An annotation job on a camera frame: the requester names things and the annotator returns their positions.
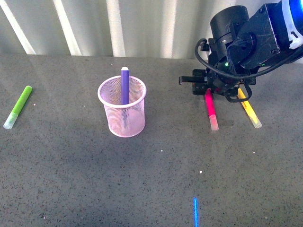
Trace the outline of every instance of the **black cable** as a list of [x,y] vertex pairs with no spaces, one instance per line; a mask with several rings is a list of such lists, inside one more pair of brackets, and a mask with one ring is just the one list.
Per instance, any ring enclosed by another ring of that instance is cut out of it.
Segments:
[[293,63],[297,60],[299,60],[300,58],[303,57],[303,53],[299,54],[298,56],[296,56],[294,59],[290,60],[289,62],[287,62],[286,64],[290,64],[290,63]]
[[232,45],[230,45],[227,49],[226,49],[226,57],[227,57],[227,63],[228,63],[228,66],[229,66],[229,70],[230,72],[233,74],[233,75],[238,75],[237,71],[236,71],[236,67],[232,61],[232,57],[231,57],[231,54],[232,54],[232,50],[231,50],[231,47],[232,46],[239,46],[239,47],[245,47],[247,44],[246,41],[244,40],[237,40],[235,42],[232,43]]
[[286,64],[289,61],[295,59],[303,51],[303,46],[301,46],[297,50],[295,50],[291,55],[289,55],[287,58],[283,59],[282,61],[278,62],[277,64],[272,65],[269,68],[267,68],[267,69],[265,69],[265,70],[263,70],[261,72],[257,72],[255,74],[251,74],[251,75],[239,74],[239,76],[235,76],[233,74],[230,74],[230,73],[227,73],[227,72],[223,72],[221,70],[216,69],[215,67],[211,66],[209,63],[207,63],[206,61],[204,61],[201,58],[201,56],[199,55],[198,49],[199,49],[199,46],[201,45],[201,43],[205,42],[205,41],[207,41],[207,40],[205,38],[202,38],[196,44],[196,47],[195,47],[195,56],[198,59],[198,61],[201,62],[205,67],[207,67],[210,70],[214,71],[215,73],[219,74],[220,76],[225,77],[225,78],[229,78],[229,79],[236,79],[236,80],[251,79],[251,78],[255,78],[255,77],[259,77],[259,76],[262,76],[264,74],[267,74],[267,73],[269,73],[269,72],[277,69],[278,67],[282,66],[283,64]]

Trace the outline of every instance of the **yellow marker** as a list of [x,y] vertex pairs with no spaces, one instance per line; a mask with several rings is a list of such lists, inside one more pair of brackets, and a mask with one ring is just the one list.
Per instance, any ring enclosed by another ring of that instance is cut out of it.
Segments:
[[[241,88],[238,89],[238,98],[245,98],[245,95],[242,92]],[[259,118],[255,114],[254,110],[252,109],[250,103],[248,101],[242,102],[242,106],[244,107],[244,110],[246,111],[248,117],[250,117],[250,120],[255,126],[255,128],[261,128],[262,124],[259,121]]]

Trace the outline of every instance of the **pink mesh cup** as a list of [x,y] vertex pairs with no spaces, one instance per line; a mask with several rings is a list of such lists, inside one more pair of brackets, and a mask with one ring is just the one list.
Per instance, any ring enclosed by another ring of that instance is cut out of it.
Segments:
[[121,76],[104,81],[98,89],[98,97],[104,105],[108,127],[119,137],[132,137],[145,127],[145,84],[136,77],[129,77],[129,104],[121,105]]

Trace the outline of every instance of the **blue light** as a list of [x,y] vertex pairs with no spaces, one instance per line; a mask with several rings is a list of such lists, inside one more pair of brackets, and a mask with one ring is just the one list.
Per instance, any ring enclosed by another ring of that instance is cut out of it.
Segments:
[[195,227],[199,227],[198,200],[194,197],[194,222]]

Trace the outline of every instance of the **speckled gray surface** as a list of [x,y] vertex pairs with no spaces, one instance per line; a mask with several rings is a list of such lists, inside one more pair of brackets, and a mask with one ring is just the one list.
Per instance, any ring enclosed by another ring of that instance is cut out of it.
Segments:
[[[123,139],[107,126],[99,85],[122,66],[143,80],[146,126]],[[0,226],[303,225],[303,65],[257,80],[250,101],[215,96],[219,131],[178,77],[196,60],[0,56],[0,121],[26,85],[13,129],[0,128]]]

